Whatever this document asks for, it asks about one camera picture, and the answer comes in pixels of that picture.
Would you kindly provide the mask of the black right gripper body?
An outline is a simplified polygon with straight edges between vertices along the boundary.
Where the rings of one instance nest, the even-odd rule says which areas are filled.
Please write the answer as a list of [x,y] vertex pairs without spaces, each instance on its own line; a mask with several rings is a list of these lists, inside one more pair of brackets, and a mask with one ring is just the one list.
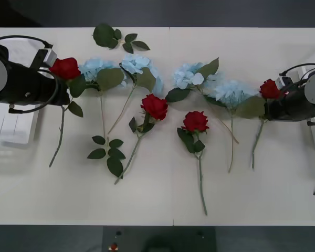
[[279,98],[267,99],[265,102],[265,118],[269,121],[296,121],[288,112],[288,102],[295,97],[297,91],[282,93]]

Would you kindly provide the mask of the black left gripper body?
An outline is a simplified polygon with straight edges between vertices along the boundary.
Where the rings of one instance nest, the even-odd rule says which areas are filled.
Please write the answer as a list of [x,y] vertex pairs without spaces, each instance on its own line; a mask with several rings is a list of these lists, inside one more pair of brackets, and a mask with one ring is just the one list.
[[55,106],[66,106],[70,102],[68,86],[60,77],[50,71],[39,71],[40,95],[38,101]]

